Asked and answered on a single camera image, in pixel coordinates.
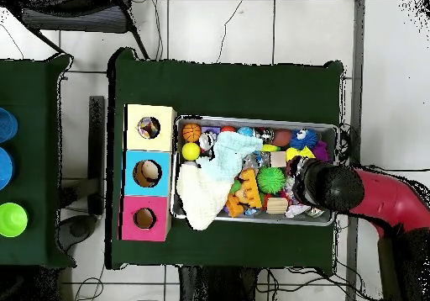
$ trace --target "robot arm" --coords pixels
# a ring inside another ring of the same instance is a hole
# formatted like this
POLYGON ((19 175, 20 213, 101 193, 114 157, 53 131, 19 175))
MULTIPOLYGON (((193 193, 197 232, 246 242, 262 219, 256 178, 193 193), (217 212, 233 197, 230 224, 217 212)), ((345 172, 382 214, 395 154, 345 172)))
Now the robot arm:
POLYGON ((301 203, 369 220, 378 230, 388 301, 430 301, 430 209, 395 177, 297 157, 289 167, 301 203))

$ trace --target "round hole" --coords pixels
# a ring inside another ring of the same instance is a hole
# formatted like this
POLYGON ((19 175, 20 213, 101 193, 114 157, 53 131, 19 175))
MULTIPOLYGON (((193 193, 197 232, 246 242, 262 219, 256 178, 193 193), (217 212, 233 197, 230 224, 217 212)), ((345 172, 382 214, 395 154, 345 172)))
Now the round hole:
POLYGON ((154 117, 143 117, 137 125, 142 138, 154 139, 160 133, 160 122, 154 117))
POLYGON ((134 214, 133 221, 139 228, 148 230, 154 226, 156 218, 152 209, 140 209, 134 214))
POLYGON ((133 179, 141 187, 154 187, 161 179, 161 166, 153 160, 139 161, 133 169, 133 179))

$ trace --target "table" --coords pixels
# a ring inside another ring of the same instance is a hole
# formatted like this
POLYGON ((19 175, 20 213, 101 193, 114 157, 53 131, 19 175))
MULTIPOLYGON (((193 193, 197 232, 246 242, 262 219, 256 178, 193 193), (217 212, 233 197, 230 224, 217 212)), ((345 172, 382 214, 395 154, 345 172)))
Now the table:
POLYGON ((333 225, 213 222, 192 230, 173 219, 165 242, 118 240, 123 106, 171 106, 178 114, 309 123, 339 122, 343 66, 246 66, 138 61, 129 48, 108 64, 107 267, 123 263, 243 267, 319 267, 333 272, 333 225))
POLYGON ((70 61, 69 55, 0 61, 0 106, 18 121, 18 133, 1 145, 14 159, 15 174, 0 191, 0 203, 19 203, 29 216, 20 236, 0 236, 2 265, 74 266, 55 240, 60 199, 57 88, 70 61))

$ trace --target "purple toy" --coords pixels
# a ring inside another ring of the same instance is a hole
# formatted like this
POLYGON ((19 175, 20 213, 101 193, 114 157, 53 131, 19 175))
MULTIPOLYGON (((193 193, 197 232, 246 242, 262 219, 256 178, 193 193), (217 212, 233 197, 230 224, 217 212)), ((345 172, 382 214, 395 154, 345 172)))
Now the purple toy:
POLYGON ((329 161, 327 153, 327 144, 323 141, 318 141, 315 147, 312 149, 313 155, 320 161, 329 161))

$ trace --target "lime green bowl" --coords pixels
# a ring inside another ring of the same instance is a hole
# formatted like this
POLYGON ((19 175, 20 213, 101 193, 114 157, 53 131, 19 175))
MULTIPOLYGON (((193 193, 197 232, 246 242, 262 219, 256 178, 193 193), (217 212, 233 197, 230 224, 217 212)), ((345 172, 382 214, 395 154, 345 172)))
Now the lime green bowl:
POLYGON ((25 209, 16 203, 0 205, 0 235, 16 237, 27 227, 28 217, 25 209))

